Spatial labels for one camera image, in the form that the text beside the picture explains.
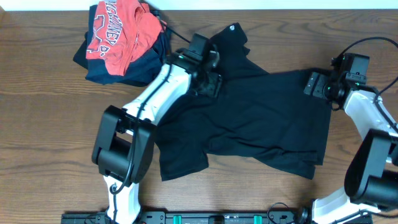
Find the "black polo shirt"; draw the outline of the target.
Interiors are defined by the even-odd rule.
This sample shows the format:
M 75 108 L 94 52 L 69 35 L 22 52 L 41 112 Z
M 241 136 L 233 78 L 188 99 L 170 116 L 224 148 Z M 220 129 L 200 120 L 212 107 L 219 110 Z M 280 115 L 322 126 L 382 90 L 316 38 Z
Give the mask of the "black polo shirt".
M 162 180 L 206 169 L 210 154 L 251 157 L 307 179 L 322 165 L 331 109 L 304 93 L 311 71 L 269 73 L 248 59 L 247 40 L 238 23 L 214 35 L 219 95 L 183 95 L 160 121 Z

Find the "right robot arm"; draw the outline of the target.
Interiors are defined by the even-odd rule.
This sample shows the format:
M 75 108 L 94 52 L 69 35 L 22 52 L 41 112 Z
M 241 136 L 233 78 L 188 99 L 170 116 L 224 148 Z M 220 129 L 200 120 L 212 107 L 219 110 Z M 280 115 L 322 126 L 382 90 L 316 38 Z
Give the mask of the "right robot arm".
M 345 175 L 344 186 L 303 208 L 296 223 L 372 223 L 372 217 L 392 218 L 397 209 L 397 123 L 382 103 L 380 92 L 368 86 L 369 57 L 342 53 L 332 59 L 329 75 L 313 72 L 304 93 L 336 104 L 353 121 L 362 143 Z

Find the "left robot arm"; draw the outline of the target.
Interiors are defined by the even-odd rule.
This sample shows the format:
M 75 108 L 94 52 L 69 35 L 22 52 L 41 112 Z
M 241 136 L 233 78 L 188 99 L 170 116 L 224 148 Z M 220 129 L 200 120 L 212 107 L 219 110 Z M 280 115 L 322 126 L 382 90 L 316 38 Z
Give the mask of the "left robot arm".
M 213 72 L 219 50 L 194 34 L 188 48 L 171 53 L 154 81 L 134 100 L 102 115 L 91 160 L 108 188 L 105 223 L 139 220 L 139 183 L 152 162 L 157 125 L 174 102 L 188 92 L 215 98 L 222 77 Z

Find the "navy folded shirt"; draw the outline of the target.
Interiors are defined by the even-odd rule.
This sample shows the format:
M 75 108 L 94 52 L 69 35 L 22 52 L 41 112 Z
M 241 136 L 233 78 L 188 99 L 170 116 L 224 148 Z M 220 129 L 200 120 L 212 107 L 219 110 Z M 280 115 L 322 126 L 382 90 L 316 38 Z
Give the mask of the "navy folded shirt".
M 159 74 L 161 67 L 170 52 L 169 40 L 170 31 L 161 32 L 152 46 L 141 58 L 129 64 L 123 76 L 110 75 L 106 69 L 104 60 L 86 59 L 88 41 L 93 37 L 93 24 L 96 12 L 96 5 L 89 10 L 88 32 L 85 33 L 85 40 L 73 57 L 73 61 L 79 66 L 87 69 L 86 79 L 102 85 L 123 83 L 131 86 L 143 87 L 151 83 Z

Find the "red printed folded t-shirt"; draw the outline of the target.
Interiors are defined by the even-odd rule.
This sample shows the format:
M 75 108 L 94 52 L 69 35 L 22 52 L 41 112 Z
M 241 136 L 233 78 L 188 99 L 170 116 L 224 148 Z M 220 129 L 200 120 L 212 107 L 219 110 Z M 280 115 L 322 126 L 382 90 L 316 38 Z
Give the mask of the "red printed folded t-shirt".
M 149 5 L 137 0 L 100 1 L 93 20 L 88 60 L 100 59 L 110 75 L 125 75 L 130 63 L 144 55 L 163 32 Z

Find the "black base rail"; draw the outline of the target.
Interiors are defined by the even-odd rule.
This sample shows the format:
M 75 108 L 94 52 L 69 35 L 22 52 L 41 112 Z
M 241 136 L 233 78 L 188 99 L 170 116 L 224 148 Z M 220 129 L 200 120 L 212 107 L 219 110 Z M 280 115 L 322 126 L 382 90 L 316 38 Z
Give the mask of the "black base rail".
M 165 213 L 144 212 L 137 224 L 269 224 L 296 223 L 292 212 L 270 213 Z M 104 212 L 93 214 L 68 213 L 61 217 L 61 224 L 106 224 L 110 219 Z

